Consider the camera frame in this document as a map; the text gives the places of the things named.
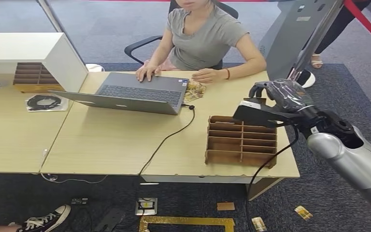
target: black office chair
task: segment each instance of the black office chair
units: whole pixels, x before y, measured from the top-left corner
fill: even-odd
[[[228,6],[228,5],[225,5],[225,4],[222,3],[222,2],[216,2],[216,5],[217,5],[220,9],[222,9],[223,11],[227,12],[228,14],[230,14],[232,17],[238,19],[238,12],[237,12],[234,8],[232,8],[232,7]],[[180,8],[180,6],[177,4],[177,2],[176,2],[175,0],[171,0],[171,1],[170,1],[170,9],[169,9],[169,13],[170,13],[171,11],[173,11],[174,9],[176,9],[176,8]],[[149,44],[149,43],[152,43],[152,42],[154,42],[154,41],[156,41],[156,40],[161,40],[162,38],[163,38],[163,36],[158,35],[158,36],[152,36],[152,37],[147,38],[147,39],[142,40],[142,41],[138,41],[137,43],[134,43],[134,44],[132,44],[132,45],[127,46],[127,47],[124,49],[124,53],[125,53],[126,55],[128,55],[130,58],[132,58],[133,60],[139,62],[140,64],[144,64],[143,61],[141,61],[141,60],[135,58],[135,57],[132,55],[132,52],[133,52],[134,50],[136,50],[137,48],[143,47],[144,45],[147,45],[147,44]],[[221,60],[221,61],[219,62],[219,64],[217,64],[217,65],[215,65],[214,67],[211,67],[211,68],[212,68],[212,69],[216,69],[216,70],[220,70],[220,69],[222,69],[222,67],[223,67],[223,61]]]

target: desk leg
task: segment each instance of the desk leg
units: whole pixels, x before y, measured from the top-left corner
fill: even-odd
[[[248,193],[248,200],[252,201],[265,191],[269,190],[272,186],[278,184],[283,178],[262,178],[251,186],[251,191]]]

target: laptop keyboard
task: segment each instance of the laptop keyboard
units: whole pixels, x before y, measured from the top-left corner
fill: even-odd
[[[163,101],[168,102],[173,107],[176,107],[178,105],[181,97],[180,91],[168,91],[159,89],[133,88],[110,85],[104,85],[98,94],[103,96],[119,98]]]

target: woman's hand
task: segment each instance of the woman's hand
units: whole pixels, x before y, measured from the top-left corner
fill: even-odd
[[[213,83],[219,80],[225,80],[228,78],[228,72],[225,69],[201,69],[192,76],[193,81],[197,81],[204,84]]]
[[[136,71],[137,80],[142,82],[144,80],[144,76],[146,76],[147,80],[151,81],[153,73],[157,74],[159,72],[160,72],[159,66],[148,63]]]

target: cardboard slot organizer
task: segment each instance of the cardboard slot organizer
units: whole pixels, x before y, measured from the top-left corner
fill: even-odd
[[[22,93],[48,93],[48,90],[64,91],[42,63],[18,63],[13,84]]]
[[[249,126],[229,116],[211,116],[205,163],[261,166],[275,156],[276,129]],[[272,168],[276,159],[266,167]]]

